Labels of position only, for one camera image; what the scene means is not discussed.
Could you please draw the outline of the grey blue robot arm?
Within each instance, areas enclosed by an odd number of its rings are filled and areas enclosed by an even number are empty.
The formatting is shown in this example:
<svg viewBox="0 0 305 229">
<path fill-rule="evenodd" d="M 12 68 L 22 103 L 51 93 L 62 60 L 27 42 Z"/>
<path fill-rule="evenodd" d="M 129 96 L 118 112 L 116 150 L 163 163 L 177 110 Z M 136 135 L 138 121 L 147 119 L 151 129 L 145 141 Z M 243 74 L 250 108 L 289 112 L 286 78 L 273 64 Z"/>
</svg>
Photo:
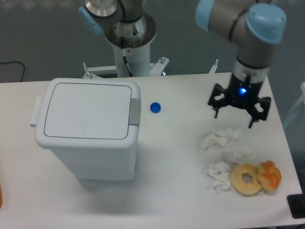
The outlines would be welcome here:
<svg viewBox="0 0 305 229">
<path fill-rule="evenodd" d="M 103 34 L 112 45 L 119 77 L 156 74 L 150 63 L 156 23 L 142 1 L 87 0 L 78 12 L 92 33 Z M 208 104 L 216 112 L 229 105 L 244 109 L 252 123 L 266 120 L 271 98 L 258 95 L 283 39 L 285 12 L 268 0 L 201 0 L 195 21 L 238 47 L 228 87 L 216 84 Z"/>
</svg>

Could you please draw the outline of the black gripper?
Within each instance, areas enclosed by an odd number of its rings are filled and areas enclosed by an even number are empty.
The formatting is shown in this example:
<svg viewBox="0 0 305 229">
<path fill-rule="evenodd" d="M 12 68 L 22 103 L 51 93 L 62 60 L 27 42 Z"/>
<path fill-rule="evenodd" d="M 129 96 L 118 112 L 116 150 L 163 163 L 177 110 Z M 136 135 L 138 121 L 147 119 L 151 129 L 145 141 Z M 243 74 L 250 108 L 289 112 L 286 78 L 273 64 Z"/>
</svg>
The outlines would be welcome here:
<svg viewBox="0 0 305 229">
<path fill-rule="evenodd" d="M 220 108 L 228 105 L 245 109 L 251 116 L 248 128 L 251 129 L 253 123 L 267 119 L 271 97 L 258 97 L 262 82 L 249 83 L 231 75 L 228 88 L 223 88 L 220 84 L 214 85 L 213 91 L 208 101 L 208 105 L 215 111 L 214 118 L 217 118 Z"/>
</svg>

